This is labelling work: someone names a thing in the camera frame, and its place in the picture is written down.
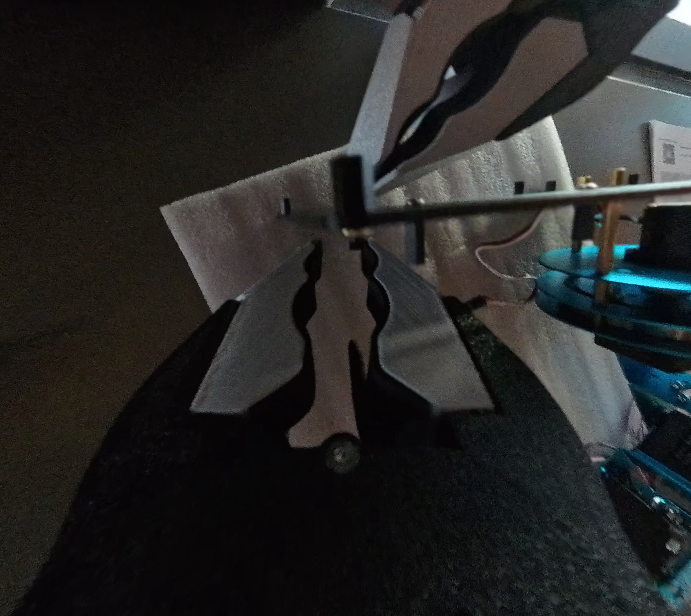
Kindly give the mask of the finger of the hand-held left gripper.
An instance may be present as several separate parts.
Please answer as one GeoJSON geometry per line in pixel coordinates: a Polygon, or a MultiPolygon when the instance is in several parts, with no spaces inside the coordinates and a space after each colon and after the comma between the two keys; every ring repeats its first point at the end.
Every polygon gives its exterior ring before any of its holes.
{"type": "Polygon", "coordinates": [[[392,154],[406,120],[435,97],[451,56],[512,0],[398,0],[350,137],[367,178],[392,154]]]}
{"type": "Polygon", "coordinates": [[[496,80],[481,88],[479,96],[472,95],[475,74],[445,79],[402,136],[394,136],[382,173],[375,175],[375,190],[394,189],[450,157],[522,130],[515,123],[587,56],[583,25],[548,17],[519,40],[496,80]]]}

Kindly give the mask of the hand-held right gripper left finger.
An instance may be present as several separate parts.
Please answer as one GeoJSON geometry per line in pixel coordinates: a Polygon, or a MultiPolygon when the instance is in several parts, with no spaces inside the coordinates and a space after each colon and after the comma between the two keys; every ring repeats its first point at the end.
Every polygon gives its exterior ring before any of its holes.
{"type": "Polygon", "coordinates": [[[191,412],[246,415],[298,377],[311,352],[322,261],[323,244],[308,241],[237,298],[191,412]]]}

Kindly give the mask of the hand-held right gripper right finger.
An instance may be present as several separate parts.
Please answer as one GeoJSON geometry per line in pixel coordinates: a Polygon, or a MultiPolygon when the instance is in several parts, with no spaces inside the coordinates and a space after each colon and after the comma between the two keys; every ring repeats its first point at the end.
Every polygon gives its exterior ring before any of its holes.
{"type": "Polygon", "coordinates": [[[374,241],[361,246],[375,362],[434,416],[492,412],[481,372],[435,285],[374,241]]]}

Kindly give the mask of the blue toy robot arm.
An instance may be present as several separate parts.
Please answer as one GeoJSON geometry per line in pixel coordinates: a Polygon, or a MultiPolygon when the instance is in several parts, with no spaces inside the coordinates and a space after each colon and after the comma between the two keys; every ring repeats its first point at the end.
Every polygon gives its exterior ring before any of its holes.
{"type": "MultiPolygon", "coordinates": [[[[656,195],[676,199],[690,181],[638,184],[620,169],[614,184],[596,189],[587,180],[571,190],[523,192],[476,200],[371,204],[369,228],[406,225],[413,259],[425,260],[425,224],[475,215],[546,213],[572,207],[570,245],[544,252],[545,271],[533,281],[539,309],[592,334],[614,352],[634,399],[647,401],[652,432],[630,452],[618,449],[600,467],[625,529],[661,594],[681,608],[690,604],[690,203],[648,204],[636,219],[637,244],[615,244],[624,203],[656,195]]],[[[292,209],[281,217],[339,231],[324,206],[292,209]]]]}

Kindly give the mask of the small black standoff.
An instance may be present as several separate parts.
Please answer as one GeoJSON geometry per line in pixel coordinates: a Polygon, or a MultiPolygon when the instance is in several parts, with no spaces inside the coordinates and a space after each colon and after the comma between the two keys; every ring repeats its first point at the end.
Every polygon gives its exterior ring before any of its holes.
{"type": "Polygon", "coordinates": [[[334,219],[340,231],[366,228],[371,211],[367,203],[367,187],[363,159],[341,155],[331,163],[334,219]]]}

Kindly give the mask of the dark grey desk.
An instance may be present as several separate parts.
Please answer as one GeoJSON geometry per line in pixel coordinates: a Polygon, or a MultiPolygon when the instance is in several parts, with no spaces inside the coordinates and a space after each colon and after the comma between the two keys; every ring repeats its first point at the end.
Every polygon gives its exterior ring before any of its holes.
{"type": "Polygon", "coordinates": [[[160,206],[344,144],[384,23],[231,0],[1,1],[1,614],[209,310],[160,206]]]}

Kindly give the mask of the white foam sheet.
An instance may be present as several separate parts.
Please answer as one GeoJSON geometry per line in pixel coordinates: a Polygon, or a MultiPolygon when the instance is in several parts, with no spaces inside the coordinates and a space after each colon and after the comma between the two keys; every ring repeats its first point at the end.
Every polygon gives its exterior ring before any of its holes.
{"type": "MultiPolygon", "coordinates": [[[[317,236],[279,220],[279,203],[289,197],[300,208],[330,207],[330,161],[345,150],[314,155],[161,209],[212,311],[317,236]]],[[[532,190],[543,189],[549,180],[555,180],[558,189],[573,187],[552,118],[508,140],[447,159],[421,179],[386,193],[381,202],[498,197],[509,194],[519,180],[532,190]]],[[[547,316],[533,302],[523,304],[531,282],[499,278],[475,257],[476,247],[512,237],[530,224],[532,216],[430,224],[427,261],[420,274],[443,295],[463,302],[479,295],[497,301],[480,309],[477,317],[540,380],[584,444],[634,448],[648,428],[614,354],[595,345],[590,334],[547,316]]],[[[374,329],[358,254],[339,234],[326,234],[323,245],[317,310],[307,326],[315,356],[316,398],[289,431],[289,442],[296,448],[315,447],[336,433],[357,435],[348,345],[355,342],[367,356],[374,329]]]]}

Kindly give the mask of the printed instruction manual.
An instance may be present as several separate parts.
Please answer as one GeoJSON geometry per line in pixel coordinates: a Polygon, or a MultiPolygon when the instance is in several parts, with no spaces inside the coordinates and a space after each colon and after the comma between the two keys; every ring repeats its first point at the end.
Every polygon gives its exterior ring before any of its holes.
{"type": "Polygon", "coordinates": [[[650,169],[653,183],[690,180],[690,128],[649,122],[650,169]]]}

